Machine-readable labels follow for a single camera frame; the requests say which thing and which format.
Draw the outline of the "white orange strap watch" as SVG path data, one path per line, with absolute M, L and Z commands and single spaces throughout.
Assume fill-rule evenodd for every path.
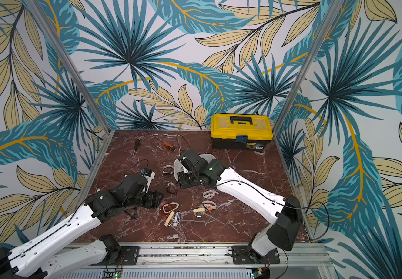
M 217 204 L 213 201 L 203 201 L 202 205 L 208 211 L 217 209 Z

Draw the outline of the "cream strap round watch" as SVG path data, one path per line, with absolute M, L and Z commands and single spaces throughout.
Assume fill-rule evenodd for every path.
M 206 209 L 205 208 L 196 208 L 193 210 L 193 213 L 197 218 L 200 218 L 205 215 Z

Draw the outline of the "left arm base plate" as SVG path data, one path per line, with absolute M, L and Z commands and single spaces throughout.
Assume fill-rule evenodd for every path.
M 135 266 L 137 264 L 139 250 L 139 246 L 121 246 L 116 248 L 113 252 L 109 252 L 100 263 L 94 263 L 92 266 Z

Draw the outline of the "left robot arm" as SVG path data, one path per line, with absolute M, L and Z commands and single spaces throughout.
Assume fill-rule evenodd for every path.
M 124 257 L 111 235 L 77 250 L 60 251 L 123 213 L 132 217 L 138 208 L 158 208 L 163 194 L 149 190 L 154 176 L 151 169 L 128 174 L 119 186 L 88 196 L 70 217 L 36 238 L 12 249 L 0 248 L 0 279 L 56 279 L 89 265 L 118 264 Z

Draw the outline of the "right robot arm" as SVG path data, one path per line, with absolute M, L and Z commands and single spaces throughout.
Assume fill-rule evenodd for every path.
M 273 194 L 242 177 L 235 169 L 209 154 L 193 149 L 181 151 L 174 161 L 175 177 L 182 189 L 204 186 L 240 200 L 269 223 L 248 245 L 249 255 L 258 259 L 280 248 L 291 251 L 303 223 L 300 201 L 293 195 Z

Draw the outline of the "white pink strap watch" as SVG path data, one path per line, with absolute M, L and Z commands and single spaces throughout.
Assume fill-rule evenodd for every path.
M 218 195 L 219 192 L 215 191 L 214 189 L 208 189 L 203 193 L 204 199 L 212 199 L 214 196 Z

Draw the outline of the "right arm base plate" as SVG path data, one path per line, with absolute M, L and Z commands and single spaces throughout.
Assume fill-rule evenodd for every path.
M 266 256 L 261 256 L 248 245 L 233 245 L 227 253 L 228 256 L 232 257 L 235 265 L 280 264 L 280 257 L 277 249 L 270 251 Z

